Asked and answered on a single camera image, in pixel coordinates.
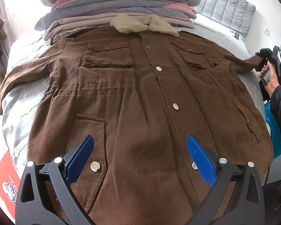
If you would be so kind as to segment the person's right hand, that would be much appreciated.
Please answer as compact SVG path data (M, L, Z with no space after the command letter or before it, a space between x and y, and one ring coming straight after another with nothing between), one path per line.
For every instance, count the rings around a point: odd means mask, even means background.
M267 91L269 97L272 96L274 90L279 86L279 81L276 75L276 71L274 66L267 62L267 66L264 66L260 71L260 78L265 74L266 70L269 69L268 75L269 75L269 82L267 85L265 85L265 90Z

